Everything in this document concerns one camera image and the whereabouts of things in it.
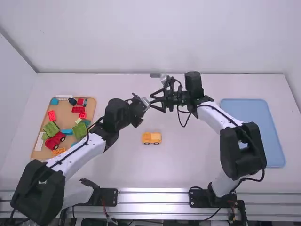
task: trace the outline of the red toy car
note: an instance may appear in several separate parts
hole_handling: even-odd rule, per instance
[[[45,142],[45,146],[50,150],[55,150],[58,148],[58,145],[66,139],[66,135],[59,131],[52,138],[49,138]]]

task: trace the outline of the toy car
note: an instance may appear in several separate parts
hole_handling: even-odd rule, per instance
[[[49,148],[50,150],[55,150],[58,148],[59,144],[63,142],[66,139],[66,134],[59,131],[57,134],[55,134],[52,138],[49,138],[45,142],[45,146]]]
[[[154,133],[145,132],[145,133],[143,133],[142,143],[144,143],[145,145],[149,145],[149,144],[159,145],[159,144],[161,144],[161,133],[159,133],[159,132],[154,132]]]

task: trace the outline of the light blue mat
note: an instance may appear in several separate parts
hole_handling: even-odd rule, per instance
[[[221,109],[244,122],[255,122],[260,130],[267,167],[284,167],[285,157],[269,106],[262,99],[223,99]]]

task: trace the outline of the blue toy block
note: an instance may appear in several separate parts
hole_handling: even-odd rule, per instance
[[[50,101],[50,105],[58,105],[59,100],[57,98],[52,98]]]
[[[72,129],[62,129],[62,133],[66,135],[73,135],[73,130]]]

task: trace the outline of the yellow toy truck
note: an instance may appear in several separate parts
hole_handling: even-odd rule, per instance
[[[142,143],[145,145],[154,144],[159,145],[161,144],[161,133],[159,132],[145,132],[142,136]]]

